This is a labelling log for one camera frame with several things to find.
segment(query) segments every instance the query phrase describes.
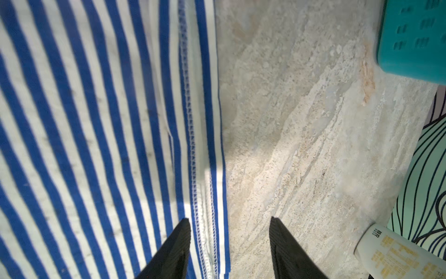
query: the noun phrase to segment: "teal tray corner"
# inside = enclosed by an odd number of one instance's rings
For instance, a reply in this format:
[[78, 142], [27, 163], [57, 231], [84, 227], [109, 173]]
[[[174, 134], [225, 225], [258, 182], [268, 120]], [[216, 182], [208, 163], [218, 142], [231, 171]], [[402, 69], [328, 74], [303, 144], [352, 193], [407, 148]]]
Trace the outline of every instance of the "teal tray corner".
[[446, 85], [446, 0], [387, 0], [377, 59], [385, 72]]

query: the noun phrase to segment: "striped shirt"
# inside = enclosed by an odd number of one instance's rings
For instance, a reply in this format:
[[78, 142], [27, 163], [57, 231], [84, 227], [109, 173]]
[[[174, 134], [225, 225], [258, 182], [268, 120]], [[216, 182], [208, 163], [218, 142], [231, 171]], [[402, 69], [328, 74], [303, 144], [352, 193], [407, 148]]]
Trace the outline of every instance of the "striped shirt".
[[212, 0], [0, 0], [0, 277], [229, 278]]

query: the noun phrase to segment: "brown stain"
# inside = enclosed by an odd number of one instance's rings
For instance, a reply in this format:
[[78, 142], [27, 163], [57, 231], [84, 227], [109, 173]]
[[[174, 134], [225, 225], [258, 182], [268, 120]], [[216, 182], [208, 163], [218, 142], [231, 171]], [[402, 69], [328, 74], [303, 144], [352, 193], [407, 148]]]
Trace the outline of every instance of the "brown stain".
[[375, 93], [375, 70], [373, 58], [371, 57], [370, 43], [364, 42], [364, 58], [361, 60], [359, 74], [361, 75], [362, 87], [364, 91], [364, 105], [367, 104], [371, 96]]

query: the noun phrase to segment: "beige marble countertop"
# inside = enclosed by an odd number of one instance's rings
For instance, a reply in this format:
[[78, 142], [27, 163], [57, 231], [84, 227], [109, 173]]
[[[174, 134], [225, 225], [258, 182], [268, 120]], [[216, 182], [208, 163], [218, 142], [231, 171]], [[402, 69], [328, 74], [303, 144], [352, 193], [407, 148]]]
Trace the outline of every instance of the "beige marble countertop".
[[436, 85], [375, 62], [381, 0], [216, 1], [231, 278], [274, 278], [271, 216], [329, 278], [386, 224]]

